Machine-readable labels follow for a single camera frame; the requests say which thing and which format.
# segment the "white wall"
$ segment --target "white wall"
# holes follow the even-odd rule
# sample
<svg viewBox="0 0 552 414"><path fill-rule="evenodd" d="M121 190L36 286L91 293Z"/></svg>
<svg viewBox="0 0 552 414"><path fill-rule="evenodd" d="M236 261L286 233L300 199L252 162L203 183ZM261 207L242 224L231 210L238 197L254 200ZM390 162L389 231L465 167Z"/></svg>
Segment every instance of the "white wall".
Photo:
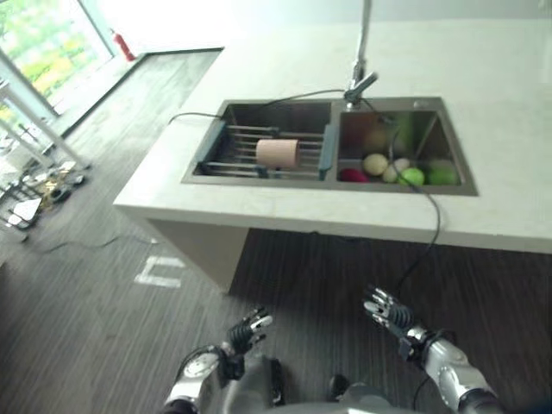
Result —
<svg viewBox="0 0 552 414"><path fill-rule="evenodd" d="M97 0L136 51L221 47L246 33L358 22L361 0ZM544 18L550 0L373 0L374 21Z"/></svg>

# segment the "robotic hand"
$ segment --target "robotic hand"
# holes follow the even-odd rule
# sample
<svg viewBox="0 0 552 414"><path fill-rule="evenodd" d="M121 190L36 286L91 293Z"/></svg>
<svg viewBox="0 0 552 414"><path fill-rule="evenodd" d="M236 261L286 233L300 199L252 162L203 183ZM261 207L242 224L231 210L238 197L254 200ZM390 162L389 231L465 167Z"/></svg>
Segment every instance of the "robotic hand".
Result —
<svg viewBox="0 0 552 414"><path fill-rule="evenodd" d="M228 339L220 347L201 347L186 356L162 413L217 412L223 389L230 380L243 376L244 355L255 343L265 339L260 332L272 321L263 308L256 309L229 329Z"/></svg>
<svg viewBox="0 0 552 414"><path fill-rule="evenodd" d="M444 331L426 329L410 308L378 287L368 289L364 309L398 338L401 358L429 375L446 406L462 414L503 412L483 374L470 365L466 354L442 337Z"/></svg>

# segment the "cable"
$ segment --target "cable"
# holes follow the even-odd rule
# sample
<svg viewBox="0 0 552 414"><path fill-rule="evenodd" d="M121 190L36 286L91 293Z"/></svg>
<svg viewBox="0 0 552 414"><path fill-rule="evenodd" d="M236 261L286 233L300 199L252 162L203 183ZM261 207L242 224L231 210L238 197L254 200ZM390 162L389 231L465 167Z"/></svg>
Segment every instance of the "cable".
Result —
<svg viewBox="0 0 552 414"><path fill-rule="evenodd" d="M204 112L180 112L179 114L176 114L176 115L173 115L171 119L169 119L169 122L167 123L167 125L170 125L172 121L174 121L176 118L178 118L179 116L189 116L189 115L194 115L194 116L207 116L209 118L216 118L216 119L224 119L222 116L220 115L215 115L215 114L207 114L207 113L204 113Z"/></svg>
<svg viewBox="0 0 552 414"><path fill-rule="evenodd" d="M116 235L114 237L112 237L111 239L109 239L108 241L105 241L103 243L100 243L100 244L96 244L96 245L91 245L91 244L84 244L80 241L64 241L56 246L53 246L52 248L47 248L45 250L33 250L34 252L38 253L38 254L50 254L56 250L59 250L61 248L64 248L64 247L70 247L70 246L76 246L76 247L80 247L80 248L87 248L87 249L90 249L90 250L96 250L96 249L101 249L101 248L107 248L110 244L113 244L121 239L130 239L130 240L134 240L136 242L139 242L139 243L143 243L143 244L159 244L157 241L149 241L149 240L144 240L144 239L141 239L140 237L138 236L135 236L135 235Z"/></svg>
<svg viewBox="0 0 552 414"><path fill-rule="evenodd" d="M382 116L382 115L372 106L372 104L370 103L370 101L368 101L365 97L361 97L361 101L362 101L372 112L375 112L375 113L378 114L379 116Z"/></svg>
<svg viewBox="0 0 552 414"><path fill-rule="evenodd" d="M403 276L398 280L397 284L395 285L395 295L397 296L397 298L400 298L400 293L405 281L411 276L412 271L420 264L422 259L426 255L428 255L428 253L431 251L433 246L435 246L437 237L439 237L439 234L441 232L441 211L439 210L439 204L437 204L437 201L435 201L435 199L428 192L422 190L420 186L415 185L414 183L410 182L410 180L406 179L403 176L403 174L397 169L397 166L395 166L393 149L395 147L395 141L397 140L397 136L398 136L398 130L395 132L395 135L393 136L391 141L391 145L389 146L389 163L392 165L393 169L395 170L397 177L399 179L402 179L411 188L411 190L425 196L430 201L431 205L433 205L436 212L436 229L433 237L431 238L430 242L426 246L425 250L406 268L405 272L403 273Z"/></svg>
<svg viewBox="0 0 552 414"><path fill-rule="evenodd" d="M299 99L301 97L312 97L312 96L315 96L315 95L322 95L324 93L336 93L336 92L343 93L343 92L345 92L345 90L344 89L325 89L325 90L320 90L320 91L301 93L299 95L293 95L293 96L290 96L290 97L282 97L280 99L274 99L273 101L262 104L260 107L253 110L248 115L249 116L255 115L257 112L259 112L260 110L265 109L267 106L271 106L271 105L274 105L274 104L279 104L280 102L291 101L293 99ZM209 118L224 119L223 116L215 115L215 114L207 114L207 113L204 113L204 112L182 112L180 114L174 115L169 120L168 124L170 124L172 121L174 121L179 116L207 116Z"/></svg>
<svg viewBox="0 0 552 414"><path fill-rule="evenodd" d="M337 93L337 92L344 93L345 90L344 89L322 89L320 91L300 93L298 95L292 95L290 97L282 97L280 99L274 99L273 101L262 104L259 108L252 111L252 113L255 114L259 110L265 109L267 106L271 106L271 105L274 105L274 104L279 104L279 103L285 102L285 101L291 101L293 99L300 99L301 97L314 97L315 95L323 95L325 93Z"/></svg>
<svg viewBox="0 0 552 414"><path fill-rule="evenodd" d="M450 329L439 329L435 333L435 336L431 339L431 341L436 342L439 339L443 338L445 334L450 334L450 337L451 337L450 341L454 345L458 345L458 336L456 332ZM420 382L420 384L416 388L416 391L414 391L414 396L412 397L412 403L411 403L411 408L413 411L416 410L416 402L417 402L417 398L420 396L420 392L422 391L423 387L428 383L429 380L431 380L431 377L428 375L425 377L425 379L422 380L422 382Z"/></svg>
<svg viewBox="0 0 552 414"><path fill-rule="evenodd" d="M427 377L425 377L425 379L424 379L422 382L420 382L420 385L417 386L416 391L414 392L414 397L412 397L411 408L412 408L413 411L416 410L417 398L419 397L420 392L421 392L422 389L423 389L423 386L425 386L425 385L428 383L429 380L431 380L431 378L430 378L429 375L428 375Z"/></svg>

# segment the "floor marking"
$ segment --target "floor marking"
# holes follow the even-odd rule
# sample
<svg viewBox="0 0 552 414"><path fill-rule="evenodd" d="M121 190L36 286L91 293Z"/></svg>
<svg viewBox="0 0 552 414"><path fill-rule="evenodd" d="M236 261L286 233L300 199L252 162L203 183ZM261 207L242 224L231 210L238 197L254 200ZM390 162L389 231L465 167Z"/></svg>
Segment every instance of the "floor marking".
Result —
<svg viewBox="0 0 552 414"><path fill-rule="evenodd" d="M164 257L164 256L149 256L146 259L146 265L144 270L141 271L135 277L135 283L141 285L153 285L161 287L170 287L172 289L179 289L181 287L180 279L175 278L163 278L161 276L155 276L151 274L151 271L155 266L167 266L183 268L185 264L182 263L176 257Z"/></svg>
<svg viewBox="0 0 552 414"><path fill-rule="evenodd" d="M161 278L161 276L151 276L149 274L138 274L135 277L135 283L140 285L170 287L172 289L179 289L182 286L179 279Z"/></svg>

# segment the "dish drying rack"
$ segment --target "dish drying rack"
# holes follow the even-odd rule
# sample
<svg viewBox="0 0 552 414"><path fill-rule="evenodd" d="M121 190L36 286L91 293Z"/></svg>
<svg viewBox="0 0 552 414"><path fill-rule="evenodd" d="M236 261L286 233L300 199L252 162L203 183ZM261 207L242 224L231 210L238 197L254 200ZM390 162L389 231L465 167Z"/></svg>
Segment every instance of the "dish drying rack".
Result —
<svg viewBox="0 0 552 414"><path fill-rule="evenodd" d="M329 124L320 134L282 131L278 127L230 125L216 120L196 153L194 175L324 181L332 167L336 137L337 128ZM257 164L257 142L278 139L298 140L297 167L268 168Z"/></svg>

